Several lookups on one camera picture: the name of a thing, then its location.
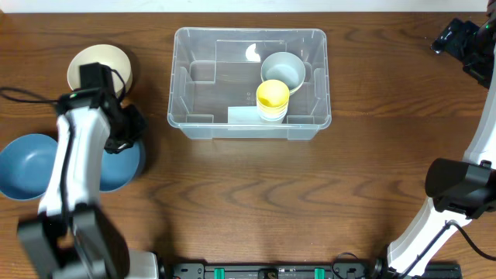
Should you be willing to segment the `yellow cup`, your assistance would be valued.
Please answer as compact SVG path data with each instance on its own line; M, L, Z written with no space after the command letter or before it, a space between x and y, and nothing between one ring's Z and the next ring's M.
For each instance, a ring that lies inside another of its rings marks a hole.
M269 109L279 109L289 102L288 86L279 80L264 81L257 88L257 102Z
M288 107L285 105L285 106L281 106L281 107L277 107L277 108L272 108L272 107L267 107L267 106L263 106L263 105L258 105L257 109L259 111L275 113L275 112L287 111Z

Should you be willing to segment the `grey small bowl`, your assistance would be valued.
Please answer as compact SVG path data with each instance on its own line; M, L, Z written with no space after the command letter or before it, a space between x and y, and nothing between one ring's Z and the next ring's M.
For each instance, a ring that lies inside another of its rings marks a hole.
M303 61L289 52L276 52L269 55L260 69L262 81L279 80L288 87L305 81L306 69Z

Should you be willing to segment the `blue bowl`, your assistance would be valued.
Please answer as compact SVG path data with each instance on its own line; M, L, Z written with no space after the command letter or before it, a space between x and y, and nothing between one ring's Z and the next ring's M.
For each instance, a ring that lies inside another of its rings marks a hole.
M1 193L13 200L41 197L53 170L57 142L43 134L15 139L1 151Z
M104 151L100 191L111 192L126 186L142 173L145 163L146 151L141 140L117 154Z

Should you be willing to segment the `light blue cup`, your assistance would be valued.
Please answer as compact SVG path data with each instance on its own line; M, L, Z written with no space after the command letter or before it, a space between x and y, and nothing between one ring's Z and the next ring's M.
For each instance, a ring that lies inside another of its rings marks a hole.
M263 121L269 121L269 122L283 121L283 119L284 119L285 116L286 116L285 114L276 115L276 116L273 116L273 115L260 115L260 117L262 118Z

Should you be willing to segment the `cream bowl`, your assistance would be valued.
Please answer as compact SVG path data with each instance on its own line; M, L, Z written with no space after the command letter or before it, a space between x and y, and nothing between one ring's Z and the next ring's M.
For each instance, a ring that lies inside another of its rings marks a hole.
M126 93L129 92L133 82L131 61L123 50L108 44L87 47L73 58L67 70L67 83L72 90L81 86L79 67L83 64L95 62L116 70L124 80L125 84L122 84L119 76L116 73L112 73L115 94L118 97L123 93L123 88L126 88Z

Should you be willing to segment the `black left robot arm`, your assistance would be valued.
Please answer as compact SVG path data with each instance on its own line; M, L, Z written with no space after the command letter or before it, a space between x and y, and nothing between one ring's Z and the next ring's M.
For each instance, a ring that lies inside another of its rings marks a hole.
M50 182L36 217L20 221L17 236L40 278L159 278L156 254L130 250L100 206L103 154L133 147L147 122L135 105L122 106L114 69L79 69L81 86L55 101Z

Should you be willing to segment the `pink cup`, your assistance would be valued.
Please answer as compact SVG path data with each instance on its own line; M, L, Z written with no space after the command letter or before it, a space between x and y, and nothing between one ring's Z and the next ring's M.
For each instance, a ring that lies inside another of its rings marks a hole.
M273 116L276 116L276 115L282 115L282 114L285 114L286 115L286 113L287 113L286 111L275 112L275 113L259 111L259 115L273 115Z

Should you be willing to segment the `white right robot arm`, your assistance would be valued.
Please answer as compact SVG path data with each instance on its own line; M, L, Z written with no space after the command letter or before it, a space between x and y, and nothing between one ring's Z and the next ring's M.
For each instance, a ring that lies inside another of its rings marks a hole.
M408 228L387 246L381 278L424 277L429 261L455 233L495 210L495 3L487 6L487 21L478 26L453 19L431 45L463 65L463 71L487 90L477 130L461 161L438 158L425 178L427 195Z

